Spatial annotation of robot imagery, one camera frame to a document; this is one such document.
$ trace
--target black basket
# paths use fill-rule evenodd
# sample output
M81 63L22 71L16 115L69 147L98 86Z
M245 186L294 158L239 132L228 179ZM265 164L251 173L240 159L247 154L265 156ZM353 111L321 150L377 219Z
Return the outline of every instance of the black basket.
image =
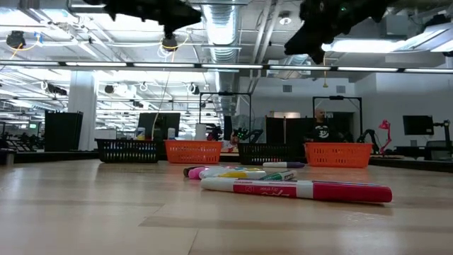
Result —
M238 144L239 161L245 165L263 165L266 162L300 162L304 146L288 144Z
M158 143L139 140L97 139L99 159L105 163L157 163Z

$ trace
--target purple marker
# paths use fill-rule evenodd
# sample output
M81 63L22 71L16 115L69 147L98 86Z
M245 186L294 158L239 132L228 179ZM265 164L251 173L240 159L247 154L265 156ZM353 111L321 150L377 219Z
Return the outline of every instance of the purple marker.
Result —
M263 163L263 166L273 168L302 168L305 164L301 162L266 162Z

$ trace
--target orange basket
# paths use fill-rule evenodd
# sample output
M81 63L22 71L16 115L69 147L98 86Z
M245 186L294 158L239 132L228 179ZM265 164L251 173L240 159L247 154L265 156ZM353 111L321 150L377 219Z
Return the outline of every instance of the orange basket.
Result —
M310 166L365 168L371 150L371 144L307 142L306 158Z
M168 162L177 164L218 164L222 142L166 140Z

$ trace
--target plastic basket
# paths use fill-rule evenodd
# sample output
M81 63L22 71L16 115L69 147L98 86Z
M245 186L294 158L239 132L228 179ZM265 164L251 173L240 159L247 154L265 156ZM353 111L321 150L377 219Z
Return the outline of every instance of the plastic basket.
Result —
M157 163L158 144L152 141L97 139L99 159L105 163Z
M166 140L167 159L176 164L218 164L222 142Z
M306 158L310 166L365 168L372 144L307 142Z
M289 144L239 144L239 161L245 165L263 165L265 162L300 162L304 147Z

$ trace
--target table surface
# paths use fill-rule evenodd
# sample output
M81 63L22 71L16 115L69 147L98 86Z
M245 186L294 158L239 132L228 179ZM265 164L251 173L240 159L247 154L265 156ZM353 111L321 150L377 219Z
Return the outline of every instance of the table surface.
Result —
M201 191L183 165L98 160L0 170L0 250L72 254L452 254L453 175L300 169L388 185L386 205Z

